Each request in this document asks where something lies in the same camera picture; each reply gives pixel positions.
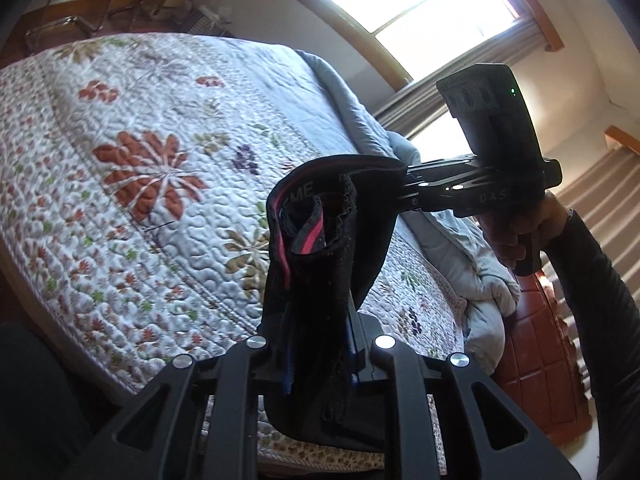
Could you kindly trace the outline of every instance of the bed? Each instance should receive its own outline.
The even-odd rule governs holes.
[[[416,162],[322,60],[241,40],[63,45],[2,70],[0,103],[0,266],[65,361],[116,402],[176,354],[207,358],[255,332],[264,202],[287,172],[336,153]],[[415,213],[362,309],[422,354],[466,347],[491,368],[517,289],[471,222]],[[293,441],[263,410],[258,425],[265,470],[382,466]]]

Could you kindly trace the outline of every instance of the bright window light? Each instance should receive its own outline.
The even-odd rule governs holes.
[[[507,0],[332,0],[376,39],[414,80],[509,28]]]
[[[471,153],[458,120],[449,112],[429,124],[411,142],[418,148],[422,162]]]

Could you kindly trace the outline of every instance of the person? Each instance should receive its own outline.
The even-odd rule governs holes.
[[[640,314],[611,261],[578,213],[551,192],[511,218],[487,213],[478,221],[498,260],[511,269],[526,254],[518,234],[539,230],[591,377],[600,432],[598,480],[640,478]]]
[[[628,288],[578,213],[550,192],[529,211],[512,218],[488,213],[479,222],[499,261],[511,268],[526,254],[518,234],[539,230],[541,248],[574,313],[590,371],[600,430],[598,478],[640,478],[640,315]],[[36,336],[19,326],[0,326],[0,351],[5,377],[0,383],[0,478],[58,478],[95,430],[60,364]],[[18,384],[9,377],[25,380]],[[382,477],[370,473],[356,476]]]

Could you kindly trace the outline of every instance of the bedspread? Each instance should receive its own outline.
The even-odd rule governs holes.
[[[323,153],[249,67],[202,38],[111,36],[11,65],[0,103],[2,240],[114,386],[135,392],[176,354],[207,358],[255,332],[264,201]],[[349,142],[344,131],[326,136]],[[394,234],[362,309],[421,354],[444,357],[463,347],[465,302],[416,247]],[[258,431],[265,461],[363,470],[382,460],[292,441],[262,411]]]

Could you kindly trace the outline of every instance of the striped curtain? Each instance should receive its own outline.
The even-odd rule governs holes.
[[[578,180],[558,193],[565,206],[584,219],[626,286],[640,303],[640,155],[627,148],[608,153]],[[589,373],[580,351],[574,316],[566,305],[558,277],[548,259],[543,271],[554,286],[558,315],[569,328],[578,366],[590,395]]]
[[[444,99],[436,89],[436,81],[473,63],[513,64],[546,45],[536,20],[524,16],[514,25],[483,41],[437,72],[411,83],[396,93],[374,113],[382,126],[411,138],[447,111]]]

